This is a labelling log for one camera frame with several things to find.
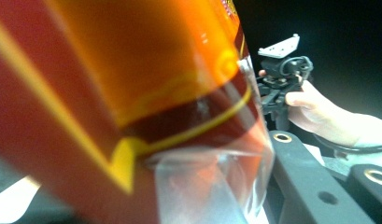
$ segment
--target yellow stripe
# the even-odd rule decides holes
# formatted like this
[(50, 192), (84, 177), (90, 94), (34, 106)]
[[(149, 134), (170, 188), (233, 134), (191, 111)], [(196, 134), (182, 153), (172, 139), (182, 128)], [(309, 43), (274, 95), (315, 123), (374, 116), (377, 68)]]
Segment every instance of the yellow stripe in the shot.
[(246, 37), (243, 35), (243, 40), (241, 42), (241, 47), (240, 47), (240, 58), (243, 58), (245, 45), (246, 45)]
[(155, 152), (155, 151), (162, 150), (164, 148), (168, 148), (168, 147), (177, 145), (179, 143), (182, 143), (182, 142), (185, 142), (187, 140), (190, 140), (193, 137), (196, 137), (196, 136), (198, 136), (198, 135), (200, 135), (202, 133), (205, 133), (208, 130), (210, 130), (210, 129), (214, 128), (214, 127), (217, 127), (221, 123), (223, 123), (226, 120), (228, 120), (231, 117), (233, 117), (241, 108), (243, 108), (247, 104), (247, 102), (249, 101), (250, 97), (251, 97), (251, 88), (249, 87), (249, 85), (247, 85), (247, 90), (246, 90), (244, 96), (242, 97), (242, 99), (239, 100), (239, 102), (237, 102), (231, 108), (229, 108), (228, 110), (226, 110), (222, 114), (216, 116), (215, 118), (213, 118), (209, 122), (206, 122), (206, 123), (201, 124), (201, 125), (199, 125), (197, 127), (189, 129), (189, 130), (187, 130), (187, 131), (185, 131), (183, 133), (178, 133), (178, 134), (175, 134), (175, 135), (170, 136), (168, 138), (165, 138), (165, 139), (163, 139), (161, 141), (152, 143), (151, 145), (149, 145), (149, 147), (138, 148), (135, 151), (135, 153), (138, 156), (139, 155), (149, 154), (149, 153), (152, 153), (152, 152)]
[(44, 80), (40, 71), (34, 67), (32, 61), (22, 52), (7, 29), (1, 24), (0, 56), (6, 60), (16, 72), (17, 76), (28, 86), (69, 135), (73, 137), (77, 144), (92, 157), (103, 171), (109, 176), (114, 177), (109, 170), (109, 163), (99, 150), (99, 147), (75, 120), (71, 112), (65, 107), (64, 103), (61, 102), (59, 96), (49, 87), (46, 80)]

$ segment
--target black background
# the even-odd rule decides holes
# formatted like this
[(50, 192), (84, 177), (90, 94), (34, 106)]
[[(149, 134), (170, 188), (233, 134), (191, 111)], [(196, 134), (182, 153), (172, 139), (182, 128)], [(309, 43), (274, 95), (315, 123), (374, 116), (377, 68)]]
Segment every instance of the black background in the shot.
[[(346, 110), (382, 119), (382, 0), (234, 3), (255, 71), (261, 69), (258, 48), (298, 34), (301, 41), (291, 56), (310, 58), (317, 89)], [(290, 132), (317, 145), (294, 125)]]

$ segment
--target black cable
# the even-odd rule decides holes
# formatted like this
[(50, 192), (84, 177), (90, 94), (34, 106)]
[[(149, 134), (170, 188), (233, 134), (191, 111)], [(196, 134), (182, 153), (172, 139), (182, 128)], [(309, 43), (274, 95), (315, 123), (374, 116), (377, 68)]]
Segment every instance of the black cable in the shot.
[(335, 144), (333, 142), (328, 141), (325, 138), (322, 138), (316, 134), (313, 133), (315, 138), (325, 147), (329, 147), (331, 149), (334, 149), (339, 152), (349, 153), (349, 154), (371, 154), (371, 153), (378, 153), (382, 152), (382, 146), (376, 146), (376, 147), (345, 147), (338, 144)]

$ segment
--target orange liquid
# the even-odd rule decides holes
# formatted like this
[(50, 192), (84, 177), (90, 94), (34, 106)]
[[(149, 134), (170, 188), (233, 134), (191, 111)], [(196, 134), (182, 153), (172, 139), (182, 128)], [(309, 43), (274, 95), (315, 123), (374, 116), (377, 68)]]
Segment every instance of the orange liquid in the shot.
[(237, 71), (235, 48), (205, 0), (49, 5), (121, 127), (205, 95)]

